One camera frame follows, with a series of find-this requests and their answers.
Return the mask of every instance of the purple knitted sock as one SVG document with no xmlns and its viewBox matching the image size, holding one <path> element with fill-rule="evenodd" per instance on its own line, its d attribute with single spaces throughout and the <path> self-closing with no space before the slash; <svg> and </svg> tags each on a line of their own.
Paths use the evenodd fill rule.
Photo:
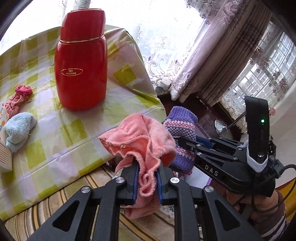
<svg viewBox="0 0 296 241">
<path fill-rule="evenodd" d="M 180 106 L 174 106 L 163 125 L 173 138 L 185 137 L 195 141 L 196 122 L 197 117 L 191 111 Z M 176 172 L 188 174 L 194 166 L 194 153 L 181 148 L 177 140 L 175 142 L 178 154 L 170 168 Z"/>
</svg>

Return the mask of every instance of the pink curtain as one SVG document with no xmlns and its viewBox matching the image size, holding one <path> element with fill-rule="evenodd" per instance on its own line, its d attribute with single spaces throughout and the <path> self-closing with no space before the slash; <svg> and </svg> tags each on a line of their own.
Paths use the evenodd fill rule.
<svg viewBox="0 0 296 241">
<path fill-rule="evenodd" d="M 212 106 L 254 52 L 271 12 L 256 0 L 226 0 L 170 88 L 172 100 L 190 93 Z"/>
</svg>

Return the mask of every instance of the white strap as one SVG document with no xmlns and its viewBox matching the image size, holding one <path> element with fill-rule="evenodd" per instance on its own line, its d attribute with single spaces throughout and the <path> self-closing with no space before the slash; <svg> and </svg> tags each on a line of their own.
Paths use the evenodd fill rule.
<svg viewBox="0 0 296 241">
<path fill-rule="evenodd" d="M 243 147 L 245 147 L 245 145 L 247 145 L 247 163 L 248 165 L 255 171 L 255 172 L 262 172 L 263 169 L 266 167 L 267 165 L 267 160 L 268 157 L 265 159 L 265 161 L 263 163 L 258 163 L 256 162 L 252 157 L 250 157 L 250 153 L 249 153 L 249 140 L 247 140 L 244 144 Z"/>
</svg>

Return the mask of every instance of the blue fabric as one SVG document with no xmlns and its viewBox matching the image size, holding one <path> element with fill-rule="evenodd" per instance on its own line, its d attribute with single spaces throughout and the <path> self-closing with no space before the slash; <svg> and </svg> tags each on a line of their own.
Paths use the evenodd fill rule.
<svg viewBox="0 0 296 241">
<path fill-rule="evenodd" d="M 35 117 L 28 112 L 22 112 L 7 121 L 4 125 L 8 138 L 6 145 L 12 152 L 17 152 L 27 141 L 29 131 L 36 125 Z"/>
</svg>

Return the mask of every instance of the gold band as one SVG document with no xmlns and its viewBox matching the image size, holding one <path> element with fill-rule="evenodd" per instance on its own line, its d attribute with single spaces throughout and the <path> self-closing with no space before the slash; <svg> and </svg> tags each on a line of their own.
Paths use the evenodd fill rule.
<svg viewBox="0 0 296 241">
<path fill-rule="evenodd" d="M 102 39 L 103 37 L 104 37 L 104 35 L 102 35 L 100 37 L 92 38 L 92 39 L 70 40 L 70 41 L 65 41 L 65 40 L 60 39 L 60 42 L 65 43 L 65 44 L 68 44 L 68 43 L 81 43 L 81 42 L 87 42 L 87 41 Z"/>
</svg>

